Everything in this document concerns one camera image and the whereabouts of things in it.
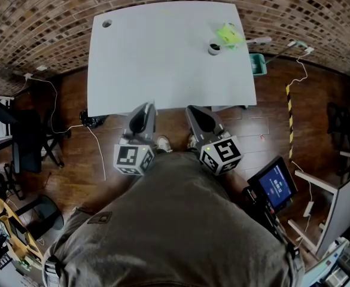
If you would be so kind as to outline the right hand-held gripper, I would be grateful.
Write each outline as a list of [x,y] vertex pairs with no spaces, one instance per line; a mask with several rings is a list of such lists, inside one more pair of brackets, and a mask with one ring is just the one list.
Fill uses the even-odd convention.
[[185,111],[198,143],[200,163],[215,176],[235,169],[242,160],[237,136],[224,131],[221,119],[209,108],[189,105]]

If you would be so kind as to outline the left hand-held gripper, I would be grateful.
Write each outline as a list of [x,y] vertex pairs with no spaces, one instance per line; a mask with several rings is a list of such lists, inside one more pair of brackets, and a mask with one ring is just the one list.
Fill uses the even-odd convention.
[[[124,175],[143,176],[147,173],[155,154],[153,134],[156,131],[157,111],[153,103],[145,102],[125,119],[124,135],[114,146],[114,167]],[[139,134],[140,139],[126,135]]]

